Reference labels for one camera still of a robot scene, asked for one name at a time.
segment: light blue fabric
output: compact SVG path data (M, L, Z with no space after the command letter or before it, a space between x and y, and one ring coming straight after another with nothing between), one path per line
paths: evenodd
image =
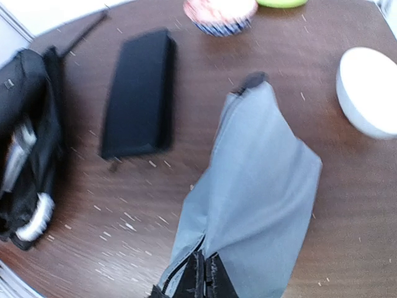
M205 235L205 257L219 253L240 298L281 297L320 172L321 160L294 136L269 83L229 94L210 166L184 202L171 265L159 286ZM180 275L167 289L170 297Z

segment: patterned bowl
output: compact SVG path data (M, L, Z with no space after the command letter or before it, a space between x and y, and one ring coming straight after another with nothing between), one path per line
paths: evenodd
M242 7L237 7L238 11L230 9L230 1L225 2L226 9L222 9L219 3L220 0L186 0L184 11L202 32L212 36L238 34L251 26L251 19L258 8L256 0L243 0Z

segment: table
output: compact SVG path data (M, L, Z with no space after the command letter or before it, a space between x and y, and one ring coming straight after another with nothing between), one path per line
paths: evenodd
M397 142L359 133L335 91L338 62L351 47L397 61L397 41L374 4L311 0L291 10L260 8L251 30L228 38L196 29L182 0L140 0L110 15L66 61L71 158L53 223L36 248L1 245L0 259L48 297L149 293L167 266L182 201L208 165L226 93L264 70L292 130L324 163L285 297L396 297ZM32 48L63 48L95 17L52 30ZM129 158L110 173L97 153L118 51L124 40L157 27L169 28L179 46L174 146Z

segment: green object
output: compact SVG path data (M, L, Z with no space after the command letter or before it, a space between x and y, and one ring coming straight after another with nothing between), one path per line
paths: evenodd
M274 8L292 8L304 5L308 0L256 0L260 5Z

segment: black rectangular object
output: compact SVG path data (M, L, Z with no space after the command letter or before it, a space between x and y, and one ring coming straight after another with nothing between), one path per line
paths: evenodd
M171 145L176 44L167 29L123 44L102 134L105 159Z

